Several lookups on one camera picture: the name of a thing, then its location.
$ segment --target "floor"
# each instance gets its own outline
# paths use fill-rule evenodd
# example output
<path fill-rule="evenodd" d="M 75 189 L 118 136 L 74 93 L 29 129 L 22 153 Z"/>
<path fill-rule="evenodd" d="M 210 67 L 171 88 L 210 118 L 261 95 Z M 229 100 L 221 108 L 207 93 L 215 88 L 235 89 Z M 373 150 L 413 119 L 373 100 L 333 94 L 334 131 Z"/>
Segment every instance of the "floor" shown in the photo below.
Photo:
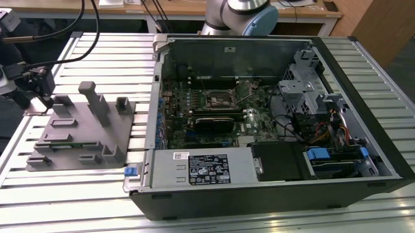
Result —
<path fill-rule="evenodd" d="M 146 23 L 141 20 L 130 20 L 119 26 L 118 20 L 105 20 L 106 23 L 102 25 L 103 32 L 147 32 Z M 181 24 L 174 24 L 174 27 L 181 33 L 190 33 L 190 28 L 198 28 L 202 26 L 198 23 L 186 23 L 181 21 Z M 95 31 L 95 21 L 85 20 L 81 26 L 77 28 L 78 31 L 94 32 Z M 69 37 L 59 39 L 53 39 L 45 42 L 38 42 L 38 44 L 31 44 L 27 47 L 27 55 L 31 62 L 45 62 L 58 59 L 58 56 L 63 50 L 63 47 L 69 41 Z M 50 48 L 47 51 L 41 51 L 41 48 Z M 394 81 L 401 86 L 405 93 L 409 95 L 410 99 L 415 101 L 415 39 L 412 40 L 397 56 L 394 62 L 386 69 L 388 73 L 393 77 Z M 17 127 L 23 118 L 23 110 L 14 104 L 14 102 L 0 98 L 0 154 L 7 146 L 7 140 L 3 137 L 11 137 L 17 130 Z"/>

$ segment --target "slotted metal table surface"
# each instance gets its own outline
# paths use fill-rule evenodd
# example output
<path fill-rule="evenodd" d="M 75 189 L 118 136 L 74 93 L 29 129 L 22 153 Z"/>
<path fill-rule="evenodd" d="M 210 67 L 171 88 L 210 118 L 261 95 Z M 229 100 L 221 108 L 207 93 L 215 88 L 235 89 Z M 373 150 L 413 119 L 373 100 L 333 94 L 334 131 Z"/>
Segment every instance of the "slotted metal table surface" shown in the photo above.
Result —
<path fill-rule="evenodd" d="M 71 38 L 61 59 L 81 56 L 95 34 Z M 129 163 L 143 160 L 146 122 L 154 73 L 153 34 L 103 33 L 93 54 L 54 68 L 55 94 L 78 93 L 82 81 L 114 101 L 137 101 Z M 350 80 L 410 165 L 415 167 L 415 108 L 359 43 L 325 38 Z M 333 89 L 338 87 L 329 74 Z M 27 172 L 26 160 L 49 116 L 26 116 L 0 157 L 0 233 L 113 232 L 414 232 L 415 184 L 334 210 L 150 221 L 123 192 L 123 169 Z"/>

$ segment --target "sticker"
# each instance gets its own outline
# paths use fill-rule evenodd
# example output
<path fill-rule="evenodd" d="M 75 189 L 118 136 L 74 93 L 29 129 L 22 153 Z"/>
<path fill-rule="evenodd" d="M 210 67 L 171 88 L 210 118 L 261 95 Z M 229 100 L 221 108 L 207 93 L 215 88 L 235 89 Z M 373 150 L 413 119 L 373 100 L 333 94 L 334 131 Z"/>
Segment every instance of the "sticker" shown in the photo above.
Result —
<path fill-rule="evenodd" d="M 341 18 L 341 15 L 326 15 L 327 18 Z"/>
<path fill-rule="evenodd" d="M 126 13 L 139 13 L 139 14 L 143 14 L 145 12 L 143 11 L 127 10 Z"/>
<path fill-rule="evenodd" d="M 175 152 L 174 153 L 174 159 L 187 159 L 189 158 L 189 152 Z"/>
<path fill-rule="evenodd" d="M 226 47 L 225 52 L 235 52 L 237 48 L 235 47 Z"/>
<path fill-rule="evenodd" d="M 73 146 L 51 146 L 53 149 L 73 149 Z"/>
<path fill-rule="evenodd" d="M 7 12 L 7 15 L 0 21 L 2 21 L 3 26 L 11 33 L 14 32 L 14 30 L 17 29 L 22 21 L 21 21 L 17 11 L 6 10 L 6 12 Z"/>
<path fill-rule="evenodd" d="M 189 155 L 191 185 L 231 183 L 229 155 Z"/>

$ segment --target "white label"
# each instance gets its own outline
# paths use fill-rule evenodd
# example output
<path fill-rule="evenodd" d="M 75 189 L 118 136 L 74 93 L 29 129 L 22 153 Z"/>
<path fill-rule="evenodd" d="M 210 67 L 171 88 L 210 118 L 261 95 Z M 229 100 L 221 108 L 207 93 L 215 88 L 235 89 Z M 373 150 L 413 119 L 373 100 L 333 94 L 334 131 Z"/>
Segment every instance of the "white label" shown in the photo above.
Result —
<path fill-rule="evenodd" d="M 235 47 L 226 47 L 225 52 L 235 52 L 237 48 Z"/>
<path fill-rule="evenodd" d="M 53 146 L 53 149 L 73 149 L 73 146 Z"/>
<path fill-rule="evenodd" d="M 7 13 L 6 17 L 0 20 L 0 24 L 13 32 L 21 24 L 21 19 L 15 11 Z"/>
<path fill-rule="evenodd" d="M 189 152 L 175 152 L 174 159 L 189 159 Z"/>
<path fill-rule="evenodd" d="M 341 15 L 326 15 L 327 18 L 341 18 Z"/>
<path fill-rule="evenodd" d="M 127 13 L 139 13 L 139 14 L 143 14 L 143 13 L 145 13 L 143 11 L 134 11 L 134 10 L 127 10 L 126 12 L 127 12 Z"/>
<path fill-rule="evenodd" d="M 135 4 L 135 5 L 142 5 L 142 0 L 125 0 L 125 3 Z"/>

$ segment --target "black cable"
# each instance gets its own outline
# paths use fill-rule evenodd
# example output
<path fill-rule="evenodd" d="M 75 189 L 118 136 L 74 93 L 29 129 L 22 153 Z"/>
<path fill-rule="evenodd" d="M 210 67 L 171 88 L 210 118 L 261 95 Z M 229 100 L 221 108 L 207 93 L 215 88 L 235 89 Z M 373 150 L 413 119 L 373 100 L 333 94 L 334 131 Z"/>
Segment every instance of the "black cable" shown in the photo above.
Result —
<path fill-rule="evenodd" d="M 279 114 L 279 115 L 277 115 L 277 116 L 273 115 L 273 111 L 271 111 L 271 99 L 273 99 L 274 92 L 275 92 L 277 88 L 278 88 L 278 85 L 275 85 L 275 87 L 274 87 L 274 89 L 273 89 L 273 92 L 271 92 L 271 95 L 270 95 L 270 98 L 269 98 L 270 115 L 271 115 L 273 119 L 275 120 L 277 124 L 278 124 L 281 127 L 283 127 L 283 129 L 286 129 L 286 130 L 294 135 L 294 137 L 295 137 L 301 142 L 306 143 L 306 140 L 302 138 L 302 136 L 301 136 L 298 133 L 295 133 L 293 130 L 290 130 L 290 129 L 277 120 L 278 117 L 282 117 L 282 116 L 285 116 L 285 117 L 287 117 L 287 116 L 291 117 L 291 116 L 290 116 L 290 115 L 286 115 L 286 114 Z"/>
<path fill-rule="evenodd" d="M 153 1 L 154 1 L 157 10 L 158 10 L 158 12 L 159 12 L 159 15 L 161 15 L 161 17 L 162 17 L 162 22 L 163 22 L 165 28 L 166 28 L 166 30 L 167 30 L 167 33 L 170 33 L 170 29 L 169 29 L 169 26 L 167 26 L 167 22 L 166 22 L 166 19 L 163 18 L 163 14 L 162 14 L 162 11 L 161 11 L 159 6 L 158 6 L 158 4 L 157 4 L 157 1 L 155 1 L 155 0 L 153 0 Z"/>
<path fill-rule="evenodd" d="M 93 43 L 89 51 L 85 53 L 85 55 L 82 55 L 81 57 L 74 58 L 74 59 L 62 60 L 62 61 L 42 62 L 42 63 L 33 64 L 29 66 L 30 69 L 38 68 L 38 67 L 46 67 L 50 65 L 70 63 L 70 62 L 78 62 L 78 61 L 83 60 L 90 55 L 90 53 L 93 52 L 93 50 L 98 44 L 99 35 L 101 35 L 101 32 L 99 32 L 99 12 L 98 12 L 98 8 L 97 8 L 95 0 L 91 0 L 91 3 L 93 3 L 93 7 L 94 7 L 94 11 L 95 11 L 95 17 L 97 17 L 97 35 L 95 35 L 95 40 L 94 40 L 94 43 Z"/>
<path fill-rule="evenodd" d="M 290 7 L 290 6 L 294 7 L 294 13 L 295 13 L 295 15 L 297 15 L 297 22 L 295 22 L 295 23 L 298 23 L 299 17 L 298 17 L 298 9 L 297 9 L 297 7 L 291 4 L 291 2 L 289 2 L 290 6 L 285 5 L 279 0 L 278 0 L 278 2 L 279 2 L 281 5 L 285 6 L 285 7 Z"/>
<path fill-rule="evenodd" d="M 169 27 L 170 27 L 170 31 L 174 33 L 174 27 L 171 26 L 170 20 L 169 20 L 169 18 L 167 18 L 167 15 L 166 15 L 166 12 L 165 12 L 165 10 L 163 10 L 163 7 L 162 7 L 162 5 L 161 5 L 159 0 L 157 0 L 157 3 L 158 3 L 158 5 L 159 5 L 161 10 L 162 10 L 162 12 L 163 12 L 163 15 L 165 15 L 165 17 L 166 17 L 166 21 L 167 21 L 167 24 L 169 24 Z"/>
<path fill-rule="evenodd" d="M 35 41 L 39 41 L 39 40 L 47 40 L 47 39 L 51 39 L 54 37 L 58 37 L 63 34 L 66 34 L 67 32 L 70 32 L 75 26 L 78 25 L 79 21 L 82 20 L 83 18 L 83 15 L 85 15 L 85 12 L 86 12 L 86 0 L 82 0 L 82 8 L 81 8 L 81 12 L 79 12 L 79 15 L 77 17 L 77 20 L 74 21 L 74 23 L 67 26 L 67 28 L 65 28 L 63 30 L 61 30 L 59 32 L 55 32 L 55 33 L 51 33 L 49 35 L 41 35 L 41 36 L 35 36 L 34 37 L 34 40 Z"/>
<path fill-rule="evenodd" d="M 285 135 L 283 135 L 283 141 L 286 141 L 286 138 L 289 137 L 287 136 L 287 127 L 289 127 L 289 125 L 293 125 L 293 123 L 291 122 L 289 122 L 286 125 L 285 125 Z"/>
<path fill-rule="evenodd" d="M 145 6 L 145 8 L 146 8 L 146 10 L 147 10 L 149 15 L 150 15 L 150 17 L 153 18 L 153 20 L 154 20 L 154 22 L 155 22 L 155 24 L 157 24 L 157 28 L 159 29 L 161 32 L 163 32 L 163 29 L 162 29 L 162 27 L 161 27 L 161 25 L 159 25 L 159 23 L 158 23 L 158 21 L 157 21 L 154 15 L 151 14 L 151 12 L 150 12 L 150 10 L 149 10 L 149 7 L 147 7 L 147 5 L 146 5 L 146 0 L 143 0 L 142 2 L 143 2 L 143 6 Z"/>

